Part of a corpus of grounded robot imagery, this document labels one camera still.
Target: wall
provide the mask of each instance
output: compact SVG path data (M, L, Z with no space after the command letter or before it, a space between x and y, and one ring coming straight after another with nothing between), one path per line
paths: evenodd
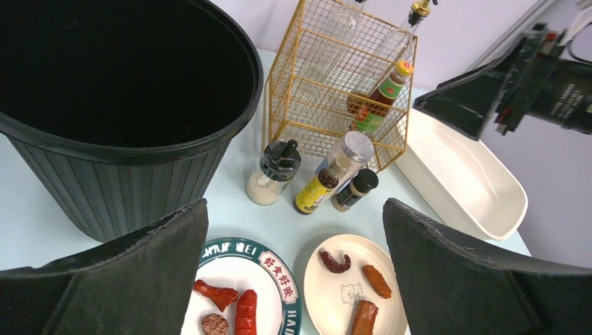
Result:
M553 29L569 27L577 0L562 0L541 18ZM578 45L592 49L592 33ZM490 124L482 141L520 180L529 199L519 228L533 256L592 267L592 136L525 118L502 136Z
M414 0L368 0L364 10L400 24ZM277 51L297 0L213 0L257 47ZM442 0L417 30L413 84L431 89L463 73L537 0Z

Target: meat patty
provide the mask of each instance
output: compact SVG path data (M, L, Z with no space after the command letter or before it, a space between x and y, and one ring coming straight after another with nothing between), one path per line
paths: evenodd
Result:
M228 322L218 314L209 314L202 319L205 335L226 335Z

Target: table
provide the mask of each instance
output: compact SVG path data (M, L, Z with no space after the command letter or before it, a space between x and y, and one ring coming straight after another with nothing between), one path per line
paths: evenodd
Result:
M262 50L259 53L267 77L275 53ZM207 238L244 237L268 246L292 269L301 289L306 261L328 237L356 234L388 250L382 221L386 199L398 198L438 219L394 164L378 175L380 186L350 211L339 213L327 203L313 215L302 216L293 209L292 199L321 162L321 158L306 155L301 170L278 202L268 207L252 203L244 185L260 155L261 124L262 103L253 120L230 143L205 193L209 212ZM0 270L40 267L100 244L70 222L3 135L0 135L0 213ZM505 241L491 243L530 255L518 232ZM303 316L300 334L317 334L305 306Z

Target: white plate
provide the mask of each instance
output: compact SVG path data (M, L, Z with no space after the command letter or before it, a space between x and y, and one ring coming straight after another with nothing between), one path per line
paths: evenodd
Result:
M320 249L329 251L338 261L350 256L352 266L342 274L329 272L318 256ZM392 290L390 299L379 297L362 273L364 265L373 265ZM389 256L371 241L356 235L337 235L313 252L304 274L304 300L312 322L321 335L350 333L356 302L368 300L378 307L375 334L405 334L407 317Z
M409 111L406 153L394 163L442 222L478 239L503 241L528 208L522 185L481 141Z
M195 279L234 288L239 297L245 290L255 290L257 334L300 333L302 303L298 287L290 269L262 244L234 237L208 241ZM211 313L222 315L228 321L228 334L235 333L236 303L221 313L208 298L193 291L181 334L204 334L201 320Z

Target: white tray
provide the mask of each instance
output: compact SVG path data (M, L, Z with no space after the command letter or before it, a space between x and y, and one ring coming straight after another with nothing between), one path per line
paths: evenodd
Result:
M481 141L417 110L410 111L406 153L395 161L442 222L479 239L507 239L528 198Z

